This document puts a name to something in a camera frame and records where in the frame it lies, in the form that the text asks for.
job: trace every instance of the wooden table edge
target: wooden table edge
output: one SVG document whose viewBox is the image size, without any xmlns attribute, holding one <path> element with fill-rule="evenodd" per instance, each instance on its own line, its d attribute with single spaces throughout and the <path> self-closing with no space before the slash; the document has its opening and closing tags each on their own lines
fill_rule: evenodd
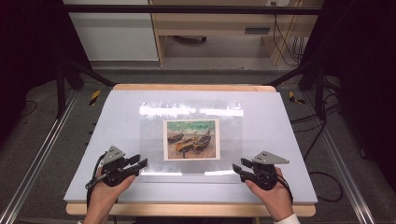
<svg viewBox="0 0 396 224">
<path fill-rule="evenodd" d="M 313 203 L 295 204 L 297 217 L 312 217 L 316 213 Z M 66 212 L 72 216 L 85 215 L 85 203 L 68 203 Z M 116 203 L 110 215 L 132 217 L 269 217 L 263 204 L 230 203 Z"/>
<path fill-rule="evenodd" d="M 184 85 L 184 84 L 117 84 L 115 91 L 269 91 L 272 86 L 255 85 Z"/>
</svg>

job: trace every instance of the painting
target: painting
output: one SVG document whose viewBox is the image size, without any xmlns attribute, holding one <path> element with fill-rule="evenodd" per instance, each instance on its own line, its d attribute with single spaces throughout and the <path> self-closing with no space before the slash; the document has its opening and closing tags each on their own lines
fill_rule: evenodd
<svg viewBox="0 0 396 224">
<path fill-rule="evenodd" d="M 219 120 L 164 120 L 163 155 L 166 161 L 219 160 Z"/>
</svg>

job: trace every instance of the metal rail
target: metal rail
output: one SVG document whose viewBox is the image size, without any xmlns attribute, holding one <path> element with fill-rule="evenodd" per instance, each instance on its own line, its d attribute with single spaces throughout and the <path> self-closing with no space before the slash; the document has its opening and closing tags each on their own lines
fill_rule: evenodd
<svg viewBox="0 0 396 224">
<path fill-rule="evenodd" d="M 20 212 L 24 201 L 26 200 L 33 184 L 35 183 L 35 180 L 37 179 L 38 174 L 40 173 L 41 168 L 44 165 L 44 162 L 46 161 L 48 155 L 50 154 L 52 147 L 59 133 L 61 132 L 67 117 L 70 114 L 70 111 L 74 105 L 77 95 L 78 95 L 78 91 L 71 92 L 67 100 L 66 109 L 64 113 L 59 119 L 55 120 L 51 130 L 49 131 L 49 134 L 47 135 L 46 140 L 39 149 L 37 155 L 35 156 L 35 159 L 32 162 L 28 172 L 26 173 L 25 177 L 20 183 L 14 196 L 8 203 L 6 209 L 1 214 L 0 224 L 13 223 L 15 218 L 17 217 L 17 214 Z"/>
<path fill-rule="evenodd" d="M 337 10 L 321 7 L 241 7 L 241 6 L 142 6 L 142 5 L 43 5 L 49 10 L 85 13 L 192 13 L 192 14 L 272 14 L 322 15 Z"/>
</svg>

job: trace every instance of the floor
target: floor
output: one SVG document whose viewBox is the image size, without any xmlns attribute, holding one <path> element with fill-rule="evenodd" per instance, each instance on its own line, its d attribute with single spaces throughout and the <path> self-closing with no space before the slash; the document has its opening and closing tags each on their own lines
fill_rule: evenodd
<svg viewBox="0 0 396 224">
<path fill-rule="evenodd" d="M 199 39 L 170 38 L 163 66 L 155 62 L 92 64 L 99 74 L 119 83 L 264 84 L 294 67 L 285 63 L 272 66 L 259 37 L 215 36 L 209 36 L 204 43 Z M 111 90 L 90 77 L 83 79 L 86 83 L 83 90 L 67 88 L 73 106 L 63 117 L 65 123 L 56 130 L 53 127 L 61 120 L 55 118 L 55 82 L 28 93 L 29 102 L 21 112 L 21 119 L 0 150 L 0 170 L 4 171 L 0 173 L 0 210 L 4 211 L 0 223 L 76 223 L 82 218 L 66 214 L 63 196 Z M 299 77 L 294 77 L 276 88 L 290 121 L 314 114 L 315 95 L 313 91 L 299 91 L 298 80 Z M 95 90 L 101 90 L 101 94 L 95 105 L 89 105 Z M 290 99 L 291 91 L 295 101 Z M 361 158 L 359 144 L 332 90 L 326 90 L 325 96 L 329 108 L 325 128 L 305 163 L 309 172 L 323 172 L 331 177 L 311 175 L 318 191 L 317 213 L 300 220 L 302 223 L 396 223 L 395 192 L 375 162 Z M 321 123 L 316 118 L 293 122 L 303 155 L 318 135 Z M 53 133 L 50 143 L 49 133 Z M 343 186 L 342 191 L 334 179 Z M 344 195 L 337 200 L 341 192 Z M 133 220 L 133 217 L 119 218 L 119 221 Z M 262 218 L 261 223 L 273 221 Z"/>
</svg>

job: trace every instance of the wall outlet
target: wall outlet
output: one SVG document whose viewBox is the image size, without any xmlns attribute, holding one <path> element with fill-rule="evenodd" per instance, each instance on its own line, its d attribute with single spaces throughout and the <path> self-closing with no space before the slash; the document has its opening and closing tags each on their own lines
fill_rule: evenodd
<svg viewBox="0 0 396 224">
<path fill-rule="evenodd" d="M 267 0 L 266 7 L 287 7 L 290 0 Z"/>
</svg>

